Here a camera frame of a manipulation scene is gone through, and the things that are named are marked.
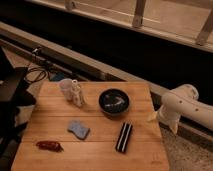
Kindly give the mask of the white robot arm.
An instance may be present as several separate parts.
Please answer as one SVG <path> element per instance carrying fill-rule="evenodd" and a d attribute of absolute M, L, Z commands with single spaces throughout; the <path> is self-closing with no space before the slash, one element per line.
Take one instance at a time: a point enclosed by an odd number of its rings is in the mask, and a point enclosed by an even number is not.
<path fill-rule="evenodd" d="M 161 96 L 160 108 L 150 114 L 148 122 L 158 121 L 176 134 L 182 116 L 213 131 L 213 106 L 198 101 L 198 90 L 191 84 L 183 84 L 166 91 Z"/>

